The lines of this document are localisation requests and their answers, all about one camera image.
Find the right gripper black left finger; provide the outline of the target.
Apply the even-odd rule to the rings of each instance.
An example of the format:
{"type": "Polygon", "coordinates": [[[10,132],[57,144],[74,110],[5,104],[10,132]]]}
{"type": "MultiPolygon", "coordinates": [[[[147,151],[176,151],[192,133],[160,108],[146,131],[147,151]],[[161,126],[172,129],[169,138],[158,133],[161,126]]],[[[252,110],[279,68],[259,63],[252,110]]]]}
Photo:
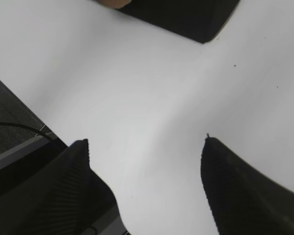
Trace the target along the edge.
{"type": "Polygon", "coordinates": [[[27,142],[0,154],[0,235],[122,235],[116,198],[88,140],[27,142]]]}

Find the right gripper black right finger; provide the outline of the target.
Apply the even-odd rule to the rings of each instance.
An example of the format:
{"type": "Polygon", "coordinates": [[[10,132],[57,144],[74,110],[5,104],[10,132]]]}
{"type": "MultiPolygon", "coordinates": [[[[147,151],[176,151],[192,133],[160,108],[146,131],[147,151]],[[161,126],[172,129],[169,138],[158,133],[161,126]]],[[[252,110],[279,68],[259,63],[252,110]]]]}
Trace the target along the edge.
{"type": "Polygon", "coordinates": [[[217,138],[205,139],[200,175],[220,235],[294,235],[294,192],[217,138]]]}

